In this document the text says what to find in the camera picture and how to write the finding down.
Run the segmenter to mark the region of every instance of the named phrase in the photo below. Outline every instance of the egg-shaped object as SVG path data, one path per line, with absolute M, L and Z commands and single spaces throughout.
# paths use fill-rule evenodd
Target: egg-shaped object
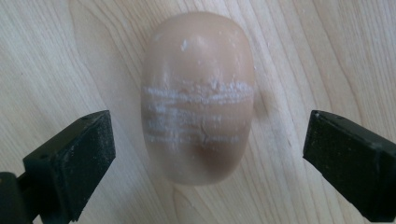
M 254 66 L 244 31 L 205 12 L 175 16 L 152 35 L 141 85 L 150 159 L 176 183 L 228 176 L 245 151 Z

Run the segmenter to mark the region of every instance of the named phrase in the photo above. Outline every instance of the black plastic part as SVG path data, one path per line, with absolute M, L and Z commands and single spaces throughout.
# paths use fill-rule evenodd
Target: black plastic part
M 30 223 L 17 177 L 12 173 L 0 173 L 0 209 L 0 223 Z
M 115 156 L 109 111 L 76 120 L 23 159 L 26 172 L 18 181 L 5 175 L 0 223 L 20 223 L 5 209 L 24 224 L 37 215 L 45 224 L 77 221 Z
M 314 110 L 304 158 L 368 220 L 394 220 L 395 144 L 348 119 Z

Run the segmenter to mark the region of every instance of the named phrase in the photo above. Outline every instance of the light wood tabletop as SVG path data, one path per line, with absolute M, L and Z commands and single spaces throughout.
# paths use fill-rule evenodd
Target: light wood tabletop
M 203 187 L 152 169 L 140 118 L 150 35 L 189 11 L 236 21 L 256 72 L 244 157 Z M 109 109 L 117 158 L 78 223 L 369 223 L 303 146 L 312 109 L 396 142 L 395 15 L 391 0 L 0 0 L 0 171 L 22 174 L 29 152 Z

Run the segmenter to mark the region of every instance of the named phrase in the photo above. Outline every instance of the soap bar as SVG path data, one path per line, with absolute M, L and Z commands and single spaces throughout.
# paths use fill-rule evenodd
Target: soap bar
M 141 115 L 151 161 L 185 185 L 217 183 L 240 162 L 253 112 L 248 39 L 206 12 L 164 21 L 149 41 Z
M 394 220 L 395 144 L 348 119 L 314 110 L 304 158 L 368 220 Z

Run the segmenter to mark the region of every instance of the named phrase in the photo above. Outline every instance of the wooden surface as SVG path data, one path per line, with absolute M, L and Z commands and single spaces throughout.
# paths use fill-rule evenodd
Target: wooden surface
M 150 167 L 139 96 L 153 30 L 195 10 L 243 27 L 257 80 L 241 164 L 199 188 Z M 0 0 L 0 170 L 20 175 L 30 151 L 109 109 L 117 158 L 78 223 L 368 223 L 302 150 L 312 109 L 396 142 L 394 15 L 391 0 Z

